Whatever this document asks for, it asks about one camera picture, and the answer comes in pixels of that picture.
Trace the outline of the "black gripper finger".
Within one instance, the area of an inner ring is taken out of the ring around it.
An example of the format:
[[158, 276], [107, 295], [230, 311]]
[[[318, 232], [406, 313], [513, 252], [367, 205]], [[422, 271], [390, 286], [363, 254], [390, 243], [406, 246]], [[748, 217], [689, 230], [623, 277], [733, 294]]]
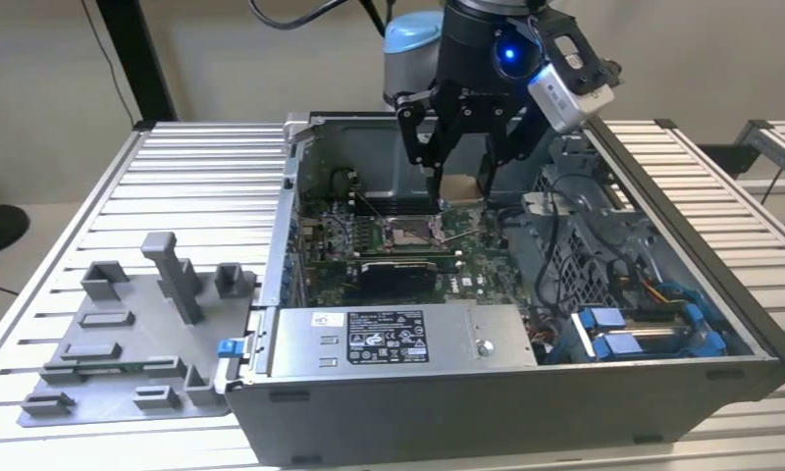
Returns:
[[498, 168], [518, 159], [531, 146], [543, 117], [526, 92], [479, 94], [474, 97], [474, 114], [477, 129], [485, 135], [475, 182], [481, 195], [487, 197]]
[[[406, 159], [422, 168], [429, 197], [438, 196], [443, 165], [462, 135], [461, 96], [459, 85], [431, 85], [421, 92], [401, 92], [394, 96], [394, 114]], [[422, 141], [418, 133], [426, 130], [422, 122], [429, 111], [435, 119], [429, 137]]]

